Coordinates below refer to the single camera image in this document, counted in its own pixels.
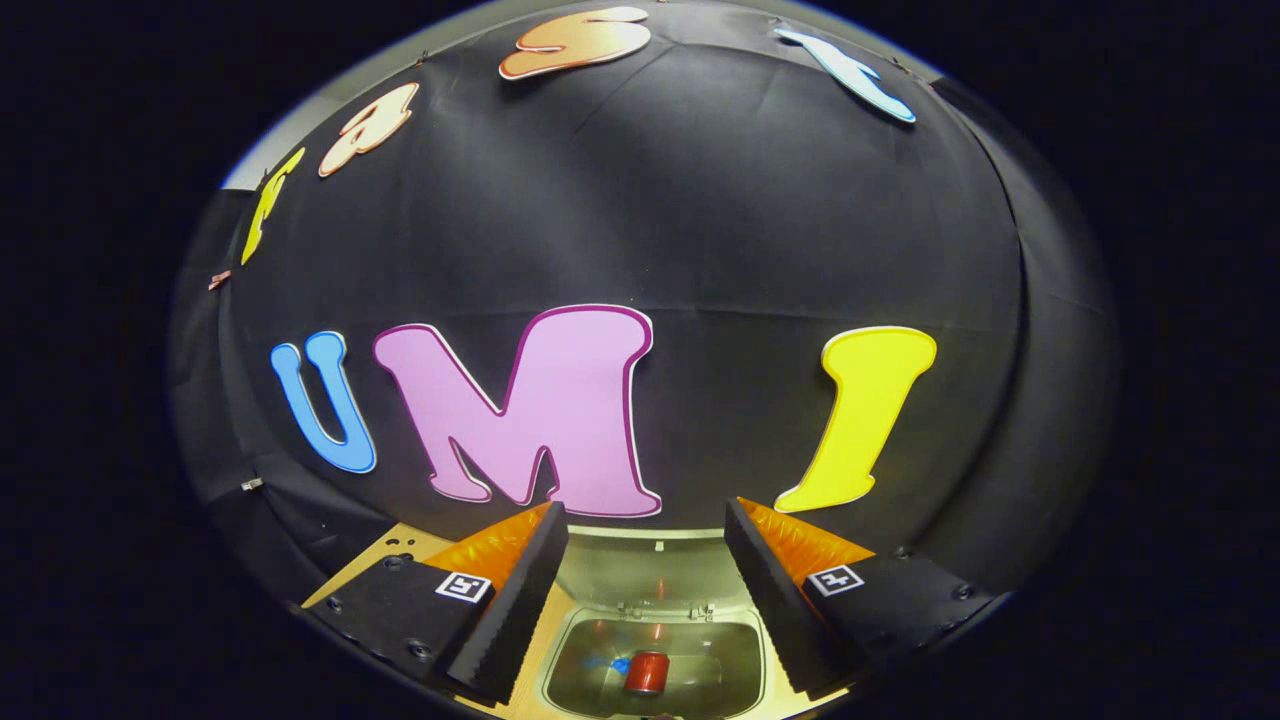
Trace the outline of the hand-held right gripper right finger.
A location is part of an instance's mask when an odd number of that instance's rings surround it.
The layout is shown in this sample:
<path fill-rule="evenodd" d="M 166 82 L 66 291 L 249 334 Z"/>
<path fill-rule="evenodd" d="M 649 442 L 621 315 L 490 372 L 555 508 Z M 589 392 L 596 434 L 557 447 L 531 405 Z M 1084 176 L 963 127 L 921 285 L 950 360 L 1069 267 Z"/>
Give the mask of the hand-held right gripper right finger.
<path fill-rule="evenodd" d="M 819 700 L 897 673 L 978 623 L 996 596 L 914 553 L 877 553 L 746 498 L 724 543 L 788 684 Z"/>

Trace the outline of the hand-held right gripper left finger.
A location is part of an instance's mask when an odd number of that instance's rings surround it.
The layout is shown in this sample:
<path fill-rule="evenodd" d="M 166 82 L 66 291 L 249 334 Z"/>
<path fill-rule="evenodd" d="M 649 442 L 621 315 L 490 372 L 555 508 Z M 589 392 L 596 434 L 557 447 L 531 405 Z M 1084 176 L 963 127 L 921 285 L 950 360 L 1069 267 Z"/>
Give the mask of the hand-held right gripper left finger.
<path fill-rule="evenodd" d="M 548 502 L 430 559 L 384 547 L 303 615 L 415 685 L 506 705 L 568 537 L 564 505 Z"/>

